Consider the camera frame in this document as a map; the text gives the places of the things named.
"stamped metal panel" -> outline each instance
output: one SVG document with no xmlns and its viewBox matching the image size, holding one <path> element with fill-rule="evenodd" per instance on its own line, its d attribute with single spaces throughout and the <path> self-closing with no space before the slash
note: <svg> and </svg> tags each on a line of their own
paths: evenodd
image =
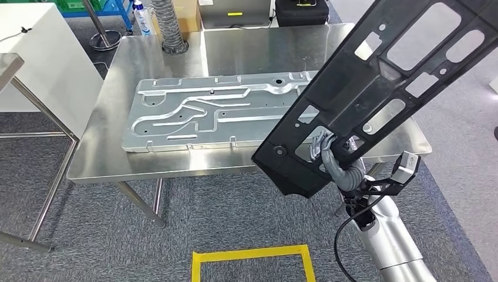
<svg viewBox="0 0 498 282">
<path fill-rule="evenodd" d="M 122 146 L 128 152 L 259 146 L 315 74 L 141 80 Z M 301 120 L 317 113 L 310 108 Z"/>
</svg>

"flexible duct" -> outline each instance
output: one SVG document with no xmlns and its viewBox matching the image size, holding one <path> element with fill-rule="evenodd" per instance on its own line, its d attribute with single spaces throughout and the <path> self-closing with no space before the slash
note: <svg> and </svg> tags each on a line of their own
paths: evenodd
<svg viewBox="0 0 498 282">
<path fill-rule="evenodd" d="M 157 23 L 163 37 L 162 47 L 165 53 L 178 55 L 189 48 L 189 44 L 181 37 L 178 18 L 171 0 L 152 0 L 156 11 Z"/>
</svg>

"rectangular cutout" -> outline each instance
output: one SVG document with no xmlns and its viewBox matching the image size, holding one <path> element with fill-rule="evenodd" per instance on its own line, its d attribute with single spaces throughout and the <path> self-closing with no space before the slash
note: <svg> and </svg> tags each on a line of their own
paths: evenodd
<svg viewBox="0 0 498 282">
<path fill-rule="evenodd" d="M 405 71 L 413 69 L 461 20 L 462 17 L 445 4 L 432 5 L 389 50 L 388 59 Z"/>
<path fill-rule="evenodd" d="M 484 34 L 477 29 L 463 35 L 447 52 L 446 58 L 452 63 L 459 63 L 484 42 Z"/>
<path fill-rule="evenodd" d="M 416 78 L 410 85 L 408 85 L 405 90 L 415 97 L 420 97 L 424 92 L 427 91 L 434 83 L 439 79 L 433 75 L 429 75 L 423 72 Z"/>
<path fill-rule="evenodd" d="M 361 42 L 358 48 L 355 50 L 355 55 L 362 59 L 363 61 L 368 60 L 370 56 L 379 48 L 382 44 L 382 40 L 379 35 L 375 32 L 371 32 L 366 39 Z"/>
<path fill-rule="evenodd" d="M 307 125 L 319 114 L 319 110 L 315 107 L 309 105 L 299 116 L 297 120 L 302 123 L 306 123 Z"/>
<path fill-rule="evenodd" d="M 191 140 L 196 139 L 197 135 L 170 135 L 166 140 Z"/>
<path fill-rule="evenodd" d="M 378 111 L 375 116 L 363 125 L 363 131 L 369 135 L 376 134 L 404 108 L 405 103 L 402 100 L 392 99 L 380 111 Z"/>
</svg>

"yellow tape marking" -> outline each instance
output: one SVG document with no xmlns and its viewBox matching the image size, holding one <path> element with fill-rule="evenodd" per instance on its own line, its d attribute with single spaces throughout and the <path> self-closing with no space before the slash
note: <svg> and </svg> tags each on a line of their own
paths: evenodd
<svg viewBox="0 0 498 282">
<path fill-rule="evenodd" d="M 306 275 L 306 281 L 315 282 L 315 273 L 313 271 L 311 257 L 309 256 L 308 245 L 294 245 L 239 251 L 218 251 L 215 253 L 204 254 L 199 254 L 193 251 L 191 282 L 201 281 L 201 263 L 226 260 L 256 259 L 258 257 L 289 256 L 291 254 L 301 255 L 302 265 L 304 267 L 304 273 Z"/>
</svg>

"wire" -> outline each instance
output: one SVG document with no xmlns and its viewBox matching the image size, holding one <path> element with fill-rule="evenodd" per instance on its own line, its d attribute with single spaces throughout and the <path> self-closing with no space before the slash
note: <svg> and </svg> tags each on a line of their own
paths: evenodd
<svg viewBox="0 0 498 282">
<path fill-rule="evenodd" d="M 352 215 L 351 217 L 349 217 L 348 219 L 346 219 L 342 224 L 341 226 L 339 226 L 339 229 L 337 230 L 337 232 L 335 233 L 335 237 L 334 237 L 334 256 L 335 256 L 335 261 L 337 262 L 337 265 L 339 266 L 339 268 L 341 269 L 342 273 L 344 273 L 344 275 L 346 275 L 346 277 L 351 281 L 351 282 L 357 282 L 349 273 L 348 271 L 344 268 L 344 266 L 342 265 L 341 263 L 341 259 L 339 258 L 339 253 L 337 252 L 337 241 L 339 239 L 339 235 L 341 234 L 341 231 L 344 229 L 344 227 L 346 227 L 346 225 L 348 225 L 348 223 L 350 223 L 351 221 L 353 221 L 355 218 L 357 218 L 358 216 L 360 216 L 361 214 L 363 214 L 364 212 L 367 212 L 368 210 L 370 210 L 371 208 L 373 208 L 373 206 L 375 206 L 376 204 L 378 204 L 383 198 L 384 198 L 385 195 L 382 195 L 380 197 L 378 197 L 375 201 L 373 201 L 373 203 L 371 203 L 370 205 L 366 206 L 364 209 L 362 209 L 361 211 L 355 213 L 354 215 Z"/>
<path fill-rule="evenodd" d="M 275 17 L 276 17 L 275 13 L 277 13 L 277 11 L 275 9 L 273 9 L 273 13 L 271 14 L 271 17 L 268 18 L 269 23 L 268 23 L 268 26 L 266 28 L 270 28 L 271 27 L 271 24 L 273 23 L 273 19 L 275 19 Z M 245 28 L 245 27 L 242 27 L 242 26 L 237 25 L 237 24 L 231 25 L 228 28 L 258 29 L 258 28 Z"/>
<path fill-rule="evenodd" d="M 32 28 L 25 29 L 25 28 L 24 28 L 24 26 L 22 26 L 22 27 L 21 27 L 21 31 L 19 31 L 18 33 L 14 34 L 14 35 L 10 35 L 10 36 L 7 36 L 7 37 L 5 37 L 5 38 L 0 39 L 0 42 L 5 41 L 5 40 L 7 40 L 7 39 L 14 38 L 14 37 L 16 37 L 16 36 L 18 36 L 18 35 L 20 35 L 20 34 L 22 34 L 22 33 L 28 33 L 28 31 L 30 31 L 31 29 L 32 29 Z"/>
</svg>

